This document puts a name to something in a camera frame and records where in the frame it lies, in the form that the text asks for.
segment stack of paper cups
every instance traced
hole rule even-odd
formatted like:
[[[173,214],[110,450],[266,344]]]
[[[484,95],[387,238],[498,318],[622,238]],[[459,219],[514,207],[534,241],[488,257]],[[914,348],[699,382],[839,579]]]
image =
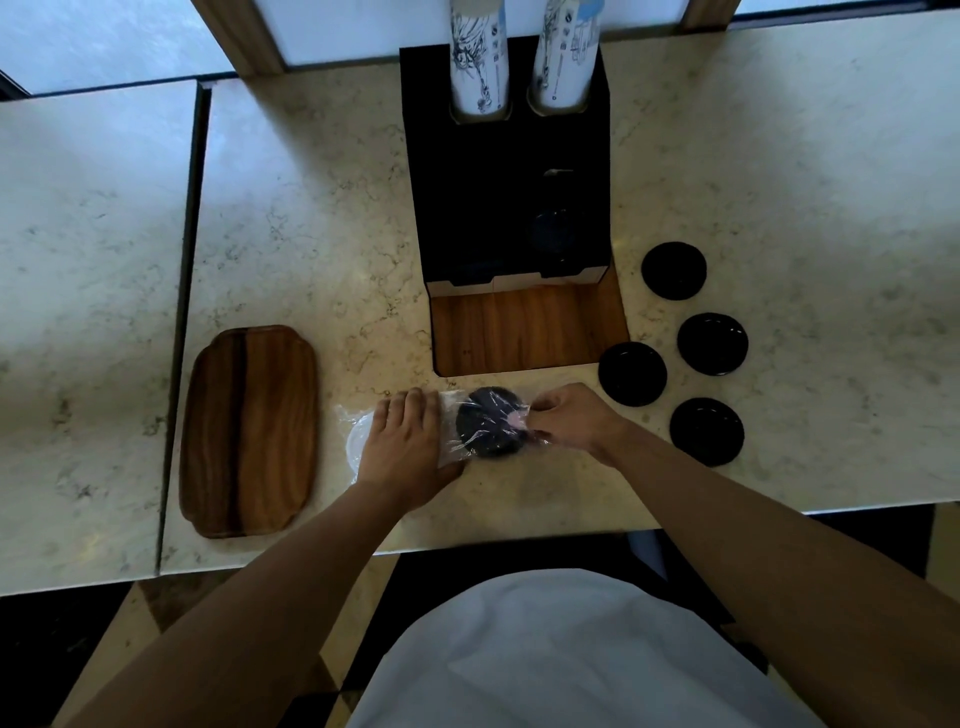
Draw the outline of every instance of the stack of paper cups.
[[[587,105],[603,6],[604,0],[547,0],[530,83],[530,101],[540,113]]]
[[[509,110],[504,0],[450,0],[450,84],[458,121],[493,121]]]

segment wooden board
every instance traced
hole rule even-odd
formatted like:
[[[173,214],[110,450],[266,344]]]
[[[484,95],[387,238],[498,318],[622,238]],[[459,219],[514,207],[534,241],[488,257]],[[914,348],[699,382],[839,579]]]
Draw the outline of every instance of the wooden board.
[[[440,376],[589,364],[630,340],[611,266],[595,285],[545,285],[430,300]]]
[[[286,63],[254,0],[193,0],[241,78],[286,73]]]
[[[685,31],[721,31],[730,25],[740,0],[690,0],[680,27]]]
[[[317,469],[317,358],[283,326],[232,328],[197,357],[180,445],[180,510],[209,539],[274,533]]]

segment black round object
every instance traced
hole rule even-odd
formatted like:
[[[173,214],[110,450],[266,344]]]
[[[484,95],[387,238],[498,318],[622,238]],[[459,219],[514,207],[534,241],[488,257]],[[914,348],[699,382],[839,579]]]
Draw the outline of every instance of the black round object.
[[[660,243],[643,257],[640,273],[650,290],[661,298],[683,301],[696,296],[704,287],[707,259],[687,243]]]
[[[603,352],[597,376],[610,399],[628,407],[649,404],[663,394],[666,387],[663,359],[638,341],[614,344]]]
[[[457,435],[477,457],[500,457],[519,450],[526,442],[525,430],[507,418],[523,407],[520,398],[503,387],[480,387],[470,393],[457,410]]]
[[[697,397],[674,410],[670,440],[690,457],[715,468],[740,453],[743,423],[723,402]]]
[[[731,316],[698,313],[677,332],[677,349],[684,361],[700,374],[728,375],[747,358],[747,332]]]

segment black holder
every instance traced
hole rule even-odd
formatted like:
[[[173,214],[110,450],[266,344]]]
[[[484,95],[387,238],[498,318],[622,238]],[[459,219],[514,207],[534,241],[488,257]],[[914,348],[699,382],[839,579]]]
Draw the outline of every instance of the black holder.
[[[610,89],[603,59],[598,50],[583,111],[542,116],[527,103],[537,41],[509,40],[509,116],[470,124],[453,118],[449,47],[400,49],[428,290],[434,281],[459,287],[517,274],[567,278],[610,265]]]

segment wall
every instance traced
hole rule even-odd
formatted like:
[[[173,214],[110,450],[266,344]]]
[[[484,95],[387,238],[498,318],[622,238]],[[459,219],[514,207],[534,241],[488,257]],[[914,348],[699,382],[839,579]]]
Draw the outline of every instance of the wall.
[[[395,56],[401,47],[446,43],[448,0],[257,0],[290,65]],[[540,32],[545,0],[507,0],[510,36]],[[672,25],[686,0],[607,0],[605,30]]]

